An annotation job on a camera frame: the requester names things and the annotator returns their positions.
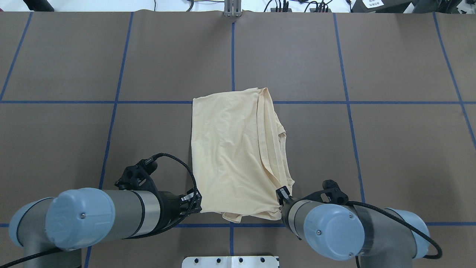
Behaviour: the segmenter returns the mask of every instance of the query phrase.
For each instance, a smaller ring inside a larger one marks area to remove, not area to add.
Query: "light blue cap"
[[[51,203],[45,218],[46,234],[65,251],[92,246],[109,233],[115,216],[114,203],[104,191],[68,190]]]
[[[406,210],[399,210],[399,209],[393,209],[393,208],[387,208],[395,211],[402,219],[409,224],[413,225],[416,229],[420,230],[422,233],[427,235],[428,237],[430,236],[430,231],[428,230],[428,227],[426,226],[425,222],[415,213],[406,211]],[[416,242],[416,254],[413,257],[414,259],[417,258],[423,258],[428,253],[428,246],[430,245],[430,242],[428,242],[426,239],[412,231],[413,237],[415,238]]]
[[[38,204],[39,202],[45,200],[45,199],[50,199],[52,197],[47,197],[47,198],[43,198],[43,199],[40,199],[38,201],[35,201],[35,202],[31,202],[27,205],[24,205],[22,206],[16,213],[15,215],[13,215],[13,217],[11,218],[10,220],[10,224],[8,225],[8,234],[10,236],[10,239],[13,241],[13,243],[19,247],[23,247],[20,243],[20,241],[18,241],[18,236],[17,236],[17,232],[18,232],[18,226],[20,225],[20,221],[21,219],[23,219],[23,216],[28,212],[28,210],[30,208],[32,208],[34,205]]]
[[[317,253],[348,260],[360,253],[365,232],[358,217],[343,206],[323,204],[313,208],[304,220],[307,243]]]

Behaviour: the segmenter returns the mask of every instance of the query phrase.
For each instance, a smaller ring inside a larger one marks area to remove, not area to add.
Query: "folded cloth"
[[[193,99],[192,164],[202,213],[231,222],[242,216],[281,219],[276,189],[294,181],[286,132],[267,88]]]

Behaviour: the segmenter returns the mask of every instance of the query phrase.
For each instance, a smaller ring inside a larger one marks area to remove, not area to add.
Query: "white bracket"
[[[225,17],[241,17],[241,0],[225,0]]]
[[[186,257],[182,268],[279,268],[275,256]]]

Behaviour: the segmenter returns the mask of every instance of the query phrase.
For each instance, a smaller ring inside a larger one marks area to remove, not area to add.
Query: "paper tag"
[[[376,8],[376,7],[384,5],[382,0],[362,0],[362,2],[368,9]]]

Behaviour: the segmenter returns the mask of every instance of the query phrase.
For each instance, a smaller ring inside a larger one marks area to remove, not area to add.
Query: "white mounting plate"
[[[279,257],[275,256],[215,256],[186,257],[182,268],[279,268]]]

